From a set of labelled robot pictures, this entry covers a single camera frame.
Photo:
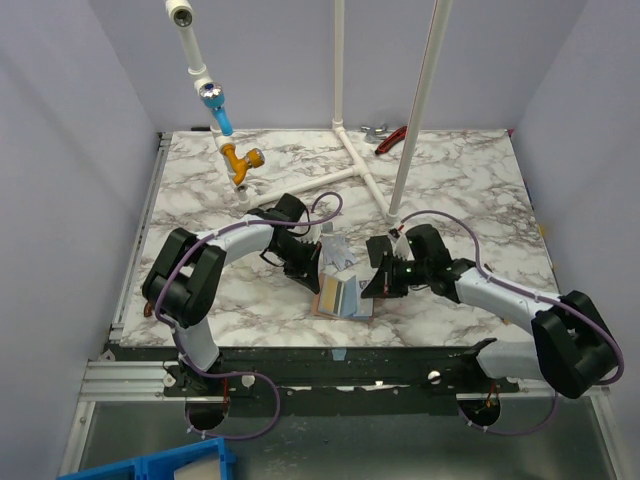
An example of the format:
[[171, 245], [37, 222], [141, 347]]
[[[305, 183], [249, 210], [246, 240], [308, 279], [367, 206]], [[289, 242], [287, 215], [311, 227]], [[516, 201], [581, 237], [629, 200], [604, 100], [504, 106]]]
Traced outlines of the silver VIP card stack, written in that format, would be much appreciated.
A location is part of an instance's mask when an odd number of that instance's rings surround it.
[[338, 271], [344, 271], [356, 264], [357, 259], [351, 252], [344, 236], [323, 235], [321, 243], [325, 264], [333, 265]]

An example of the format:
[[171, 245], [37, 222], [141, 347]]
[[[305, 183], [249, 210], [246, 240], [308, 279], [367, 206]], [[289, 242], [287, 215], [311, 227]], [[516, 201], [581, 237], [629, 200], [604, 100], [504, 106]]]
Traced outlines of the single gold card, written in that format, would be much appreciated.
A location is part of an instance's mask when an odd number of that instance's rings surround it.
[[318, 311], [327, 315], [340, 316], [347, 286], [346, 281], [332, 276], [325, 276], [320, 293]]

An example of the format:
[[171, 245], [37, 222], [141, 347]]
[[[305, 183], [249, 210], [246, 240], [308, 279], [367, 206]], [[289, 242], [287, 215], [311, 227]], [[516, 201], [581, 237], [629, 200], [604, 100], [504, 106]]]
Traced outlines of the pink leather card holder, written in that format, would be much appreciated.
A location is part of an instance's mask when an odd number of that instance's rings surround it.
[[369, 321], [374, 315], [374, 301], [363, 299], [362, 291], [368, 280], [353, 276], [340, 280], [332, 275], [320, 275], [320, 293], [311, 305], [311, 312], [330, 319]]

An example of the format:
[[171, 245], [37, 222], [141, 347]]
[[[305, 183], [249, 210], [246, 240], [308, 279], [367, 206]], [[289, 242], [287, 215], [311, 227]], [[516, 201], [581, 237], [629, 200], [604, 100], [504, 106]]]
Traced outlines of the single silver VIP card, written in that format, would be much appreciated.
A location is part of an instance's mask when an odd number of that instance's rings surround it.
[[371, 279], [370, 278], [365, 278], [362, 276], [358, 276], [357, 277], [357, 284], [358, 284], [358, 288], [360, 290], [364, 290], [370, 283]]

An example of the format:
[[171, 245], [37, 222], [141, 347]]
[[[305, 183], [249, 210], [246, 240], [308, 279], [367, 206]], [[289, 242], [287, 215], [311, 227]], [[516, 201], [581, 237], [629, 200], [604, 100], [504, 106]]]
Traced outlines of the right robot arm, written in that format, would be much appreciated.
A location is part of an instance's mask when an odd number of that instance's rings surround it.
[[392, 299], [426, 287], [456, 304], [489, 312], [530, 335], [530, 340], [484, 340], [475, 358], [460, 367], [460, 379], [480, 392], [496, 379], [544, 381], [577, 399], [620, 365], [620, 350], [591, 299], [537, 293], [483, 270], [477, 262], [451, 256], [438, 230], [421, 224], [407, 232], [366, 242], [373, 278], [362, 298]]

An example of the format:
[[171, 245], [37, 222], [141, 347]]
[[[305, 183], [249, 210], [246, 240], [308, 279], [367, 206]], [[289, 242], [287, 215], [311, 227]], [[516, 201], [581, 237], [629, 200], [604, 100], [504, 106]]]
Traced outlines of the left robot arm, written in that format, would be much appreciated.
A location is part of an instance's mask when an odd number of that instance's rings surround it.
[[321, 243], [304, 241], [293, 231], [307, 213], [301, 200], [286, 193], [272, 208], [250, 210], [236, 229], [195, 234], [177, 228], [169, 234], [141, 291], [151, 306], [161, 305], [182, 362], [190, 367], [187, 382], [197, 393], [209, 395], [221, 385], [222, 372], [215, 365], [219, 348], [206, 316], [225, 266], [254, 252], [271, 252], [282, 261], [287, 278], [320, 292]]

